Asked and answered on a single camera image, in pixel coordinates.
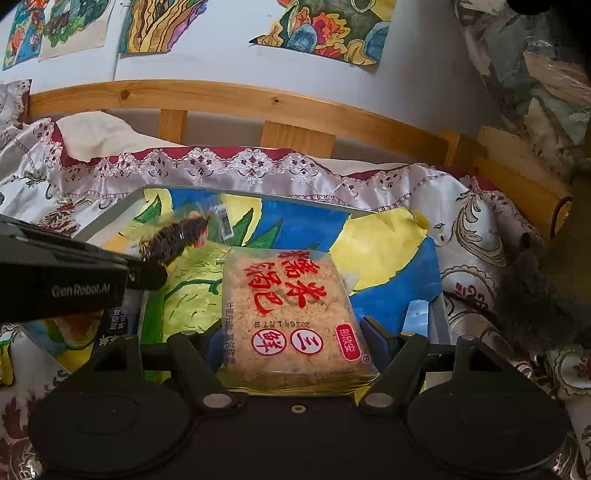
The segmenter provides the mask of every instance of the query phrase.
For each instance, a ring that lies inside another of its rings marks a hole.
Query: red chinese text
[[[274,267],[274,266],[275,266],[274,262],[255,263],[255,264],[251,265],[250,267],[246,267],[244,269],[244,271],[249,272],[249,273],[254,273],[254,272],[259,272],[264,269],[270,270],[271,267]]]
[[[277,272],[251,272],[247,275],[251,280],[248,286],[252,288],[271,288],[271,284],[281,285],[281,279],[277,276]]]
[[[353,333],[351,325],[342,323],[337,325],[336,336],[340,343],[340,349],[347,360],[357,360],[361,356],[359,344]]]
[[[252,336],[252,347],[260,355],[276,355],[281,353],[287,344],[286,338],[279,330],[262,329]]]
[[[277,258],[310,258],[310,252],[308,250],[293,250],[291,252],[282,252],[277,255]]]
[[[298,297],[297,304],[301,309],[306,306],[306,296],[312,297],[315,300],[320,300],[320,297],[326,297],[324,287],[317,287],[316,282],[305,285],[298,280],[295,285],[290,282],[285,282],[285,286],[290,288],[286,293],[288,297]]]
[[[291,333],[291,344],[299,352],[305,355],[314,355],[322,350],[322,337],[314,330],[301,328]]]
[[[297,258],[296,260],[285,260],[281,262],[285,274],[289,278],[299,278],[304,273],[317,274],[320,267],[316,265],[312,260],[307,258]]]
[[[277,293],[275,293],[273,291],[257,292],[254,295],[255,305],[256,305],[257,310],[259,312],[261,312],[263,315],[266,315],[267,313],[271,312],[273,309],[266,309],[265,307],[263,307],[261,305],[260,298],[267,299],[269,302],[274,303],[275,305],[283,305],[283,300],[281,300],[281,298],[279,298],[277,296]]]

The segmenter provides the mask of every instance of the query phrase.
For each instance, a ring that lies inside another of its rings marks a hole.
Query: red circular logo
[[[263,328],[252,336],[252,347],[259,355],[271,356],[281,353],[287,346],[287,339],[279,330]]]
[[[322,337],[314,330],[298,328],[291,333],[290,342],[294,348],[305,355],[314,355],[322,350]]]

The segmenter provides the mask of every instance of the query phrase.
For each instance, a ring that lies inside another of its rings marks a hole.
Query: wooden headboard
[[[124,80],[31,95],[29,117],[109,109],[159,109],[158,136],[181,144],[187,113],[205,112],[265,122],[260,146],[292,148],[330,158],[335,137],[403,153],[435,167],[454,166],[486,176],[548,236],[557,198],[487,158],[475,140],[453,131],[439,136],[359,108],[280,90],[200,80]]]

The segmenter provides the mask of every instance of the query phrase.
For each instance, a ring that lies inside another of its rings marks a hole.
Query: barcode sticker
[[[233,238],[234,231],[232,230],[232,224],[230,223],[226,206],[216,205],[214,207],[214,211],[216,212],[217,223],[220,226],[220,233],[222,234],[222,238],[224,240]]]

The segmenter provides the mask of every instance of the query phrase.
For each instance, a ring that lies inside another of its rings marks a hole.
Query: packaged snack
[[[378,375],[329,254],[232,248],[223,305],[228,388],[341,395]]]
[[[131,250],[146,262],[169,267],[186,248],[200,248],[207,240],[225,243],[234,234],[219,195],[187,204],[167,215],[157,215],[126,235]]]

